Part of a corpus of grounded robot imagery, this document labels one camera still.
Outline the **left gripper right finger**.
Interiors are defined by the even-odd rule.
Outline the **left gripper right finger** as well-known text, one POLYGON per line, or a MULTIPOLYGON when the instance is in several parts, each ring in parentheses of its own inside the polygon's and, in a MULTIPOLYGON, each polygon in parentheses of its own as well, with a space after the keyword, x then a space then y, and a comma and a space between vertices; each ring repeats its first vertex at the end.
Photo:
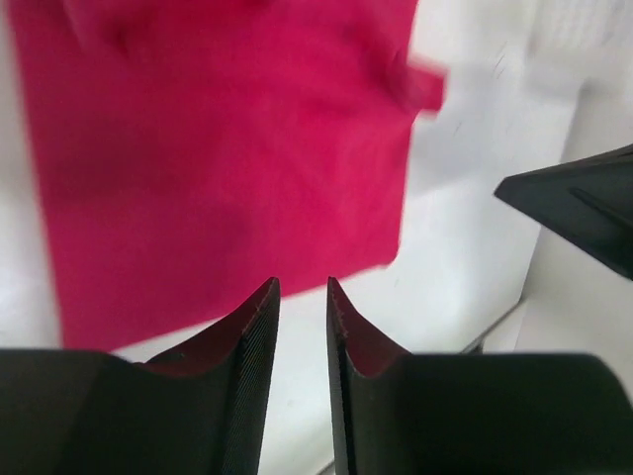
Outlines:
POLYGON ((632 405, 581 353, 412 353, 327 283, 339 474, 628 474, 632 405))

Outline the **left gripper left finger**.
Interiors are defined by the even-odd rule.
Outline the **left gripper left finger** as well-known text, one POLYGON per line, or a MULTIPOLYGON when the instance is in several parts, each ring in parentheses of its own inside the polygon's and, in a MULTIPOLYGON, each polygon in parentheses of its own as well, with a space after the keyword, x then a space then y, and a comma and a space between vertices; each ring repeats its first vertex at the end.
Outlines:
POLYGON ((1 353, 5 474, 254 474, 280 311, 271 278, 144 363, 86 350, 1 353))

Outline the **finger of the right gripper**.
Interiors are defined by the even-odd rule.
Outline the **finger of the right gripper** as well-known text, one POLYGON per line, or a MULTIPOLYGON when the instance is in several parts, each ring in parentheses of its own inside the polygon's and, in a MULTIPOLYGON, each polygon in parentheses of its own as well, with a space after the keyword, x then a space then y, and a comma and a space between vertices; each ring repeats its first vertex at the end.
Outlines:
POLYGON ((632 146, 508 176, 495 196, 632 278, 632 146))

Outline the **magenta t-shirt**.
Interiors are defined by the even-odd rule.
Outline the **magenta t-shirt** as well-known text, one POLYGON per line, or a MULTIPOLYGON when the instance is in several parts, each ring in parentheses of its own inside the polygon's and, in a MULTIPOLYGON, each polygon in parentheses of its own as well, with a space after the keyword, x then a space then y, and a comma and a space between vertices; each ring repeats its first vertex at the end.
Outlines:
POLYGON ((391 263, 445 74, 413 1, 10 1, 61 337, 117 349, 391 263))

